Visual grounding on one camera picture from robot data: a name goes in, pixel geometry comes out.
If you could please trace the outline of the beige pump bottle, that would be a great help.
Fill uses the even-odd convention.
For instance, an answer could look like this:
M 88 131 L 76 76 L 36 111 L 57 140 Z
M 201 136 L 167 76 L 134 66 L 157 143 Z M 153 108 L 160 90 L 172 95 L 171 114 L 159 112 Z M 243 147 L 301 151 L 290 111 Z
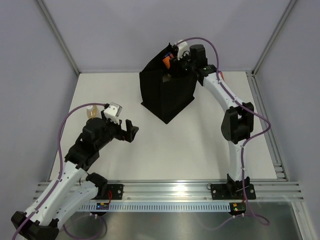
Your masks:
M 165 83 L 165 82 L 170 81 L 171 79 L 172 79 L 172 78 L 171 78 L 170 76 L 164 75 L 164 76 L 162 77 L 162 82 Z

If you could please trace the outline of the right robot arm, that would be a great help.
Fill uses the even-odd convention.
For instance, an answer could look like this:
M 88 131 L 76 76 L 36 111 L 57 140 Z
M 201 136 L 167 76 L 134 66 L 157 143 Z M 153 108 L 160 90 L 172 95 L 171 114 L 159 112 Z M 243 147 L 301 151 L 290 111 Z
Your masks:
M 207 188 L 213 200 L 256 199 L 254 185 L 245 169 L 245 157 L 241 155 L 246 140 L 254 129 L 254 106 L 242 102 L 225 83 L 221 72 L 208 64 L 205 47 L 202 44 L 188 46 L 179 41 L 172 46 L 175 51 L 170 60 L 170 69 L 177 73 L 192 74 L 207 89 L 221 106 L 224 116 L 221 133 L 228 143 L 229 170 L 225 183 L 209 183 Z

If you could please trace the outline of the amber liquid clear bottle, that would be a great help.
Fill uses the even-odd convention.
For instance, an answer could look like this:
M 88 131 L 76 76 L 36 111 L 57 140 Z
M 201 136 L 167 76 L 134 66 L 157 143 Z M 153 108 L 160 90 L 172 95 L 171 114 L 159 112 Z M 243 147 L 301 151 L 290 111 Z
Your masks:
M 86 107 L 86 115 L 88 119 L 101 118 L 101 113 L 98 105 L 89 105 Z

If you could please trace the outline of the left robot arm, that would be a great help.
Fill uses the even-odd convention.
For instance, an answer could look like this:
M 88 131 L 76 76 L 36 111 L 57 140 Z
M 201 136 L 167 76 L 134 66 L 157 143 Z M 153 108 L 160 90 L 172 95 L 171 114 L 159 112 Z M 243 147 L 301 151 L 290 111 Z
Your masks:
M 134 140 L 139 127 L 127 119 L 123 130 L 121 123 L 117 115 L 106 110 L 101 112 L 101 117 L 87 120 L 56 178 L 29 208 L 16 211 L 11 217 L 16 229 L 14 238 L 21 235 L 27 240 L 54 240 L 68 218 L 84 203 L 112 196 L 108 180 L 95 172 L 88 174 L 74 193 L 69 191 L 88 172 L 99 158 L 100 150 L 109 142 L 117 139 L 131 143 Z

